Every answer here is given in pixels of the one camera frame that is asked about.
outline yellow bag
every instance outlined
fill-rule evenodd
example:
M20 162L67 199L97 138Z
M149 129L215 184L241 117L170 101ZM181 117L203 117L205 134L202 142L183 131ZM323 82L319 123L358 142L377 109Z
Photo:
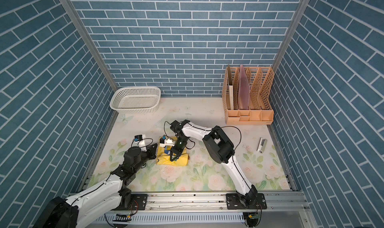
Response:
M156 164L167 164L172 166L186 166L188 164L189 155L187 154L187 149L184 148L183 153L181 156L174 161L170 161L170 155L166 154L169 153L171 146L161 147L159 146L157 149L157 161Z

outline floral table mat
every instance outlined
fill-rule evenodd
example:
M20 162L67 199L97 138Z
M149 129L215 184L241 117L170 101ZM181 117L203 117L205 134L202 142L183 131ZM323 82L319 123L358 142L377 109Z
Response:
M161 98L159 109L145 115L119 114L106 142L89 186L108 177L124 160L123 155L130 148L135 135L145 134L158 142L164 134L164 122L190 120L200 126L225 126L221 98ZM288 190L289 185L277 157L266 125L239 125L242 140L236 149L237 160L247 178L257 190ZM223 128L236 146L240 136L237 129ZM174 135L166 124L168 135ZM267 139L265 151L256 152L260 137ZM191 138L196 145L187 151L190 160L187 166L157 165L149 160L140 169L136 178L128 185L133 192L162 191L219 191L235 190L226 170L209 156L202 141Z

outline blue brick wall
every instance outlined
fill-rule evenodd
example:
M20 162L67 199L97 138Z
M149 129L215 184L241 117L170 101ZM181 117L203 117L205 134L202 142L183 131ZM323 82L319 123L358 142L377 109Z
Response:
M0 227L78 188L112 93L59 0L0 0Z
M310 0L271 91L319 227L384 227L383 0Z
M118 86L220 96L228 64L270 66L299 0L72 0Z

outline vertical metal post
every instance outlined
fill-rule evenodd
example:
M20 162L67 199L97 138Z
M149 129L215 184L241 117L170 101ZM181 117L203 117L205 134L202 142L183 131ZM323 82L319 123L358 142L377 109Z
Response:
M77 13L74 5L71 0L59 0L64 10L67 12L70 17L73 25L79 32L81 38L83 39L85 45L88 47L89 52L92 54L96 63L99 65L100 70L103 72L105 78L107 79L109 85L112 87L113 91L117 91L118 86L116 85L115 80L113 79L111 73L108 70L107 65L105 64L103 58L101 57L99 51L94 45L91 36L89 35L87 29L85 28L83 22L80 19L79 14Z
M303 16L304 11L307 8L307 5L309 2L310 0L300 0L299 6L297 7L295 14L293 15L291 24L287 30L287 33L284 36L283 42L281 43L280 49L277 52L276 58L272 64L272 70L274 72L276 72L277 68L279 67L281 60L284 57L284 54L288 48L288 45L291 42L293 35L295 34L295 30L299 25L301 17Z

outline perforated basket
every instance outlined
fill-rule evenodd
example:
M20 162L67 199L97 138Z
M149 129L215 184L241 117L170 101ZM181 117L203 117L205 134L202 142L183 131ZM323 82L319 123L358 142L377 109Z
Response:
M147 114L159 107L160 89L155 86L132 86L118 89L109 106L122 114Z

